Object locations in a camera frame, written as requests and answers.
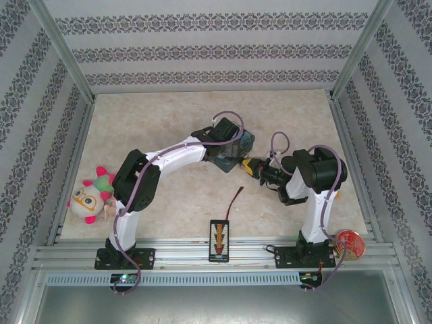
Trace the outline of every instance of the beige floor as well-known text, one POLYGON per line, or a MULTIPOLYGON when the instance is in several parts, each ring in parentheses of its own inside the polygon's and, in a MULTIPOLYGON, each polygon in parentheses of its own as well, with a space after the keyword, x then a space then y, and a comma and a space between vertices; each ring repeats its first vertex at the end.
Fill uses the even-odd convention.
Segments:
MULTIPOLYGON (((223 110, 238 112, 246 129, 256 136, 251 157, 265 157, 276 130, 290 136, 289 153, 326 144, 343 157, 323 90, 100 94, 75 188, 96 176, 97 165, 115 173, 132 149, 145 153, 173 145, 192 131, 211 125, 211 117, 223 110)), ((283 138, 275 144, 279 149, 286 145, 283 138)), ((213 164, 200 162, 159 182, 153 203, 142 212, 136 236, 206 238, 209 220, 224 217, 239 186, 244 190, 229 216, 230 237, 297 235, 305 204, 284 206, 277 193, 260 187, 240 167, 223 173, 213 164)), ((112 226, 113 219, 97 219, 87 225, 68 211, 61 238, 106 238, 112 226)), ((350 177, 334 202, 329 231, 347 228, 366 233, 350 177)))

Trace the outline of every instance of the patterned wallpaper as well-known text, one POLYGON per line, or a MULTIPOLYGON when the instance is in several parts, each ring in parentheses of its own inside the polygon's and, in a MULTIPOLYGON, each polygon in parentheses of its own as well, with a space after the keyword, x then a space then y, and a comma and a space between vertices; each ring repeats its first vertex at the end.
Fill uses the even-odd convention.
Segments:
POLYGON ((47 0, 95 93, 331 89, 377 0, 47 0))
POLYGON ((421 323, 432 322, 431 22, 430 2, 396 1, 340 97, 381 231, 395 243, 421 323))
POLYGON ((0 323, 46 242, 87 109, 27 2, 0 0, 0 323))

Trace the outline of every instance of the plush doll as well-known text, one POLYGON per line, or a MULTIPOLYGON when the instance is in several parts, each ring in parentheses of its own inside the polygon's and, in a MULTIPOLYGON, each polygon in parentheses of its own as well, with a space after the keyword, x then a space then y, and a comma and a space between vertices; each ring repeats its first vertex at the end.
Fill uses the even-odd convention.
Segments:
POLYGON ((95 181, 84 180, 84 187, 72 194, 67 202, 72 212, 84 218, 87 224, 96 221, 96 215, 102 210, 105 200, 111 198, 114 192, 112 186, 115 175, 109 174, 104 167, 96 168, 97 179, 95 181))

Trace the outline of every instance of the black cable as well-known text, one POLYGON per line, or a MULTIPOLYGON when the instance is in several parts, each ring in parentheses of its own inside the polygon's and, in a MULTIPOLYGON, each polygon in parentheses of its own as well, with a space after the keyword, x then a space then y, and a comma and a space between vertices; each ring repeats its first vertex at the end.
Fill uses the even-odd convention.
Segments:
POLYGON ((277 189, 275 188, 270 188, 268 182, 265 182, 265 186, 268 187, 268 189, 270 189, 271 191, 277 191, 277 189))
POLYGON ((267 252, 269 252, 269 253, 271 253, 271 254, 275 254, 275 250, 276 250, 276 246, 274 246, 274 245, 267 245, 266 247, 265 247, 265 250, 267 251, 267 252))

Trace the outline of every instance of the yellow object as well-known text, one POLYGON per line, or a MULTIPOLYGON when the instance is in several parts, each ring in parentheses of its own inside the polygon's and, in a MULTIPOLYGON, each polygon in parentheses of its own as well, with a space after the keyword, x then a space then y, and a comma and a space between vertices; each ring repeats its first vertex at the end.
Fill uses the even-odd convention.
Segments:
POLYGON ((250 162, 250 160, 251 159, 243 160, 242 164, 243 164, 243 167, 244 167, 244 171, 246 171, 248 173, 248 175, 253 176, 254 173, 253 173, 252 169, 248 165, 249 162, 250 162))

